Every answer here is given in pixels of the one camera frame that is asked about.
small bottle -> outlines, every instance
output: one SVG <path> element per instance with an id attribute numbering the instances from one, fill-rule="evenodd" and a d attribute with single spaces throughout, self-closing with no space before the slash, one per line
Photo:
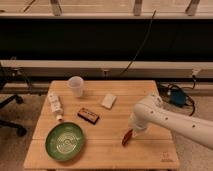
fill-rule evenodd
<path id="1" fill-rule="evenodd" d="M 59 97 L 54 92 L 48 94 L 48 99 L 51 105 L 51 111 L 54 114 L 57 121 L 63 121 L 63 109 L 61 107 L 61 103 Z"/>

green plate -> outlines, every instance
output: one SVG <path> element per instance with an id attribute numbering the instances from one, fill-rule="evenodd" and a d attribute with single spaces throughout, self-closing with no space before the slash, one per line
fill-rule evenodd
<path id="1" fill-rule="evenodd" d="M 46 138 L 46 151 L 57 161 L 67 161 L 75 157 L 84 144 L 81 128 L 72 122 L 64 122 L 54 127 Z"/>

white cup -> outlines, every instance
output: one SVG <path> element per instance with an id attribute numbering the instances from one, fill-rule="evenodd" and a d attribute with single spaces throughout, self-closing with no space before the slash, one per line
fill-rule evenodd
<path id="1" fill-rule="evenodd" d="M 73 76 L 68 80 L 68 86 L 71 88 L 75 97 L 81 97 L 84 91 L 84 80 L 79 76 Z"/>

floor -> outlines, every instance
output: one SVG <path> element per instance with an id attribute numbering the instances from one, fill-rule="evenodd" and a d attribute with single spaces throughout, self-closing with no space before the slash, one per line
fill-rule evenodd
<path id="1" fill-rule="evenodd" d="M 0 101 L 9 95 L 0 95 Z M 24 137 L 17 137 L 15 130 L 0 127 L 0 170 L 23 171 L 23 162 L 30 140 L 38 120 L 45 95 L 21 95 L 24 104 L 15 102 L 0 110 L 1 119 L 23 124 L 28 132 Z M 194 117 L 213 121 L 213 97 L 192 96 L 196 103 Z M 169 104 L 165 108 L 187 115 L 190 109 L 180 109 Z M 178 171 L 212 171 L 213 151 L 172 132 L 180 159 Z"/>

white sponge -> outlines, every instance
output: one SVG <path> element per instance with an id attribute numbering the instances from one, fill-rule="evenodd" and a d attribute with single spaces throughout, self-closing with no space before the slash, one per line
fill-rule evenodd
<path id="1" fill-rule="evenodd" d="M 108 93 L 106 94 L 106 96 L 104 97 L 101 105 L 107 109 L 111 109 L 112 108 L 112 105 L 113 103 L 115 102 L 116 100 L 116 96 L 111 94 L 111 93 Z"/>

